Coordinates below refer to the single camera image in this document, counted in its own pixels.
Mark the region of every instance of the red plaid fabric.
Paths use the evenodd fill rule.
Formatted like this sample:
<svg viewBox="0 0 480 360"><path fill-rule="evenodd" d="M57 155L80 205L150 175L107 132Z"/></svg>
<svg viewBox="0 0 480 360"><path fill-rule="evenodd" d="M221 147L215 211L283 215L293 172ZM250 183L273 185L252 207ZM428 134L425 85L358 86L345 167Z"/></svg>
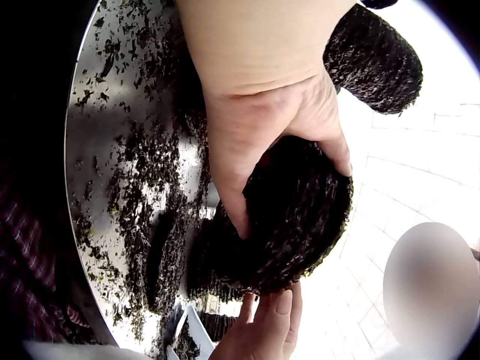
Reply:
<svg viewBox="0 0 480 360"><path fill-rule="evenodd" d="M0 290L1 296L8 297L12 318L27 339L95 343L77 307L61 301L56 292L55 253L48 250L50 244L0 166Z"/></svg>

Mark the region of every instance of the tiled floor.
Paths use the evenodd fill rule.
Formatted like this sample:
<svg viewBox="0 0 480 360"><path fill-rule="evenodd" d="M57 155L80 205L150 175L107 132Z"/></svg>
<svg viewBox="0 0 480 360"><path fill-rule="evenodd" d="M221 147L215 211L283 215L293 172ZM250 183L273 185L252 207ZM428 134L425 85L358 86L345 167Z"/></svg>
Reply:
<svg viewBox="0 0 480 360"><path fill-rule="evenodd" d="M349 97L339 97L340 104L352 101ZM375 359L398 347L384 311L383 272L396 240L412 226L443 222L471 246L478 243L480 229L473 220L480 218L480 105L457 110L450 116L457 127L449 124L448 134L422 106L400 119L370 111L370 118L355 118L351 131L343 118L354 154L354 211L339 244L303 280L310 316L302 319L297 359L310 359L320 345L318 359L336 360ZM351 134L369 139L367 145L350 141Z"/></svg>

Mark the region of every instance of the finger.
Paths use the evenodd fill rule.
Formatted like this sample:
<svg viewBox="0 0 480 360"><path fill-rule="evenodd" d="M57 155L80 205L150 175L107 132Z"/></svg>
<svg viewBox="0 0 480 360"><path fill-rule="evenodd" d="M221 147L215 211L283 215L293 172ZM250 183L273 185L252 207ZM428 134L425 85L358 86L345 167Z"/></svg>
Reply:
<svg viewBox="0 0 480 360"><path fill-rule="evenodd" d="M300 282L296 282L289 289L292 290L292 310L290 313L290 328L288 330L287 337L284 344L284 355L288 357L293 353L295 346L297 345L298 331L300 327L300 318L303 308L303 300L301 298L301 286Z"/></svg>
<svg viewBox="0 0 480 360"><path fill-rule="evenodd" d="M270 295L262 295L260 297L260 302L258 303L257 311L255 312L255 316L253 318L254 323L261 322L265 318L265 314L270 306L270 298Z"/></svg>
<svg viewBox="0 0 480 360"><path fill-rule="evenodd" d="M217 191L230 221L233 226L235 226L235 229L237 229L239 237L241 239L248 238L250 234L250 221L248 218L247 203L242 193L243 187L239 191L238 189L232 188L223 189L220 186L220 188L217 188Z"/></svg>
<svg viewBox="0 0 480 360"><path fill-rule="evenodd" d="M350 151L347 141L341 129L333 138L322 140L318 145L327 157L332 161L335 169L343 176L352 176L352 165L350 163Z"/></svg>
<svg viewBox="0 0 480 360"><path fill-rule="evenodd" d="M290 329L290 313L292 310L292 290L288 289L270 301L270 306L263 322L264 346L272 353L283 348Z"/></svg>
<svg viewBox="0 0 480 360"><path fill-rule="evenodd" d="M237 318L239 324L247 324L252 318L252 305L255 295L247 293L243 296L243 302L240 308L240 314Z"/></svg>

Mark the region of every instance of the forearm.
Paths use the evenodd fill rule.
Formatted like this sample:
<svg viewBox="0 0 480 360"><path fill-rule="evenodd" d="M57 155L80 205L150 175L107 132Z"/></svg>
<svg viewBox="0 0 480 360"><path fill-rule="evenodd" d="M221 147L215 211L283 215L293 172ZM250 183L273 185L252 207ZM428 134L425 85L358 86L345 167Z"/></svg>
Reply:
<svg viewBox="0 0 480 360"><path fill-rule="evenodd" d="M248 95L320 73L325 45L354 0L177 0L204 89Z"/></svg>

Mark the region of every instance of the dark seaweed sheet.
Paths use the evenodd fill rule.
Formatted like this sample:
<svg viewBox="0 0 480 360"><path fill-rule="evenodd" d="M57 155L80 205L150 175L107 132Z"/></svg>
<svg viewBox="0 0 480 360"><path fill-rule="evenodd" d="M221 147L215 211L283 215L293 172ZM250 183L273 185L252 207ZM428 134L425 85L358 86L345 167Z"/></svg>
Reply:
<svg viewBox="0 0 480 360"><path fill-rule="evenodd" d="M199 279L189 277L192 293L205 287L200 274L212 271L239 291L276 292L310 274L342 235L351 178L338 174L315 142L294 136L282 138L267 156L269 165L255 167L243 192L250 237L238 237L220 203L203 236L204 251L191 255L189 271Z"/></svg>

